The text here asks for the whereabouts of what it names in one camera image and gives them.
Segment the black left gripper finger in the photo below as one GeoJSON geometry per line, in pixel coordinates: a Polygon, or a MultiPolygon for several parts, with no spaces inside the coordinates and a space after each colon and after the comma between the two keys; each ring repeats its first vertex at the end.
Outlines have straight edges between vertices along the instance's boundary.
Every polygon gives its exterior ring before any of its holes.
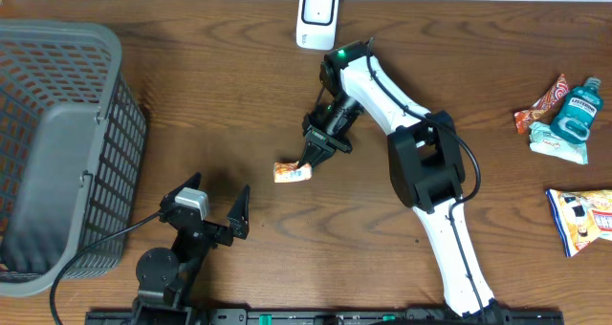
{"type": "Polygon", "coordinates": [[[174,201],[175,196],[184,187],[190,187],[190,188],[194,188],[194,189],[198,189],[199,190],[200,182],[201,182],[201,173],[200,172],[196,172],[191,177],[189,177],[184,183],[182,183],[181,185],[179,185],[178,187],[176,187],[175,189],[173,189],[172,191],[170,191],[169,193],[164,195],[163,198],[162,198],[162,201],[160,202],[160,208],[168,208],[168,207],[171,207],[172,205],[179,205],[179,206],[181,206],[180,204],[178,204],[178,203],[176,203],[174,201]]]}
{"type": "Polygon", "coordinates": [[[246,240],[250,232],[250,194],[251,187],[249,185],[246,185],[239,194],[227,216],[232,236],[242,240],[246,240]]]}

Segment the small orange tissue pack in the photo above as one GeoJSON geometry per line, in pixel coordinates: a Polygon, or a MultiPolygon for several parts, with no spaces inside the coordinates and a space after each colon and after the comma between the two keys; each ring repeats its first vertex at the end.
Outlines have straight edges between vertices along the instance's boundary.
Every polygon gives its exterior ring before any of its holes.
{"type": "Polygon", "coordinates": [[[309,164],[298,167],[298,162],[276,162],[273,165],[273,180],[277,184],[297,183],[312,178],[313,168],[309,164]]]}

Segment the orange red snack bar wrapper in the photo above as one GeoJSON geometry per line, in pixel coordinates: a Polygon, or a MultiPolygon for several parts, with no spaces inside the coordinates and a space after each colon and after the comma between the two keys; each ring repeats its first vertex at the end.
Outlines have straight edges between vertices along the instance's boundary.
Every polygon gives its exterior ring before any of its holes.
{"type": "Polygon", "coordinates": [[[530,108],[514,113],[515,128],[518,134],[524,134],[530,125],[542,118],[559,101],[569,93],[569,84],[565,74],[561,74],[549,90],[530,108]]]}

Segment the yellow chips snack bag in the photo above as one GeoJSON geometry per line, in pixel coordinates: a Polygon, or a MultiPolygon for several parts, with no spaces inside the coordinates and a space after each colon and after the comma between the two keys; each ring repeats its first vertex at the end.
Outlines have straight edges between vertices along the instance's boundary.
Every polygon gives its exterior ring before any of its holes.
{"type": "Polygon", "coordinates": [[[597,239],[611,240],[611,191],[545,192],[566,257],[597,239]]]}

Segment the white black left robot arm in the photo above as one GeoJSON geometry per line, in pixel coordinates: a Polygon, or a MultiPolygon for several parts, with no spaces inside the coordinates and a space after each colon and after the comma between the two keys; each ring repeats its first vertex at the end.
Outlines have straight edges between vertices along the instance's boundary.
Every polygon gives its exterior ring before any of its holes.
{"type": "Polygon", "coordinates": [[[140,258],[129,324],[197,323],[198,311],[189,304],[189,295],[208,253],[248,237],[251,188],[243,188],[227,215],[229,223],[221,225],[207,219],[208,195],[199,189],[201,179],[195,173],[160,202],[160,221],[175,228],[177,237],[169,249],[150,249],[140,258]]]}

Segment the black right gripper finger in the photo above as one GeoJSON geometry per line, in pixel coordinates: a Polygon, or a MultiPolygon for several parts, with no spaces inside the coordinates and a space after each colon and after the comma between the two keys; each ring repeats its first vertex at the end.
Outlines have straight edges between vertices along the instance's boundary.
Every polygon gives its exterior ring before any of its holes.
{"type": "Polygon", "coordinates": [[[334,156],[337,149],[335,147],[330,146],[313,146],[312,153],[310,154],[310,166],[312,168],[317,167],[318,165],[324,163],[334,156]]]}
{"type": "Polygon", "coordinates": [[[297,167],[300,168],[306,164],[313,165],[317,161],[319,146],[312,141],[306,141],[304,150],[297,167]]]}

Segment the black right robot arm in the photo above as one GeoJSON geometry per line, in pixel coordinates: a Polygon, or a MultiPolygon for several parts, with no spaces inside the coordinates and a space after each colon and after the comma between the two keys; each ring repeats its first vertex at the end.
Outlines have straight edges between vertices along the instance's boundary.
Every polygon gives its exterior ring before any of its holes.
{"type": "Polygon", "coordinates": [[[335,49],[320,64],[321,89],[328,105],[316,103],[304,118],[306,140],[299,165],[316,167],[338,151],[349,153],[346,134],[368,113],[386,136],[392,187],[426,230],[441,273],[444,298],[457,316],[492,319],[494,295],[475,255],[465,221],[464,158],[474,153],[456,133],[445,111],[430,112],[411,99],[383,70],[372,40],[335,49]]]}

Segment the pale green snack packet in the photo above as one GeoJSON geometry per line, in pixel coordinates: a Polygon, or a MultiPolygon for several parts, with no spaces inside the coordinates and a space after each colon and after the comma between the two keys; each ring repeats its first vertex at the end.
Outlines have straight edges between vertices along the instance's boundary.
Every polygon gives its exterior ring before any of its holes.
{"type": "Polygon", "coordinates": [[[530,149],[533,152],[580,165],[588,164],[585,143],[574,144],[553,133],[548,124],[535,121],[530,126],[530,149]]]}

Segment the teal Listerine mouthwash bottle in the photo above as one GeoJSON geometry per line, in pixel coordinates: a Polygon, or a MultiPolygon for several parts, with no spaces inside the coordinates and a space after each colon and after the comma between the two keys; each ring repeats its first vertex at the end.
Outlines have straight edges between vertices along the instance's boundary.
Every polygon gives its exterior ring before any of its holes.
{"type": "Polygon", "coordinates": [[[591,76],[582,86],[569,92],[550,125],[551,131],[572,144],[586,143],[597,113],[603,107],[603,99],[599,94],[600,87],[601,80],[591,76]]]}

